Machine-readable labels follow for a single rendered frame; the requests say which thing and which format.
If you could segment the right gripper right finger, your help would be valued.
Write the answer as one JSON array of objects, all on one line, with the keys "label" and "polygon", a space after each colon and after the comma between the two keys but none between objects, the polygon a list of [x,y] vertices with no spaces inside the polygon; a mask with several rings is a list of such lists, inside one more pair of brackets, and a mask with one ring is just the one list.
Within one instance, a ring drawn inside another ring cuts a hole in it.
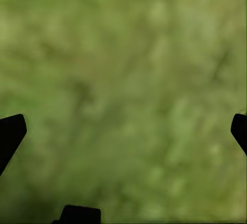
[{"label": "right gripper right finger", "polygon": [[232,125],[231,133],[242,147],[247,155],[247,116],[242,114],[235,114]]}]

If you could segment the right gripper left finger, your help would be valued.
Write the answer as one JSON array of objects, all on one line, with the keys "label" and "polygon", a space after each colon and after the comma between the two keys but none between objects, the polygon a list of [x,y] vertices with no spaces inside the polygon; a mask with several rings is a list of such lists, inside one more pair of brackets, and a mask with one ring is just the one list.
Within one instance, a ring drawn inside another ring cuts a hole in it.
[{"label": "right gripper left finger", "polygon": [[0,119],[0,175],[27,133],[23,114]]}]

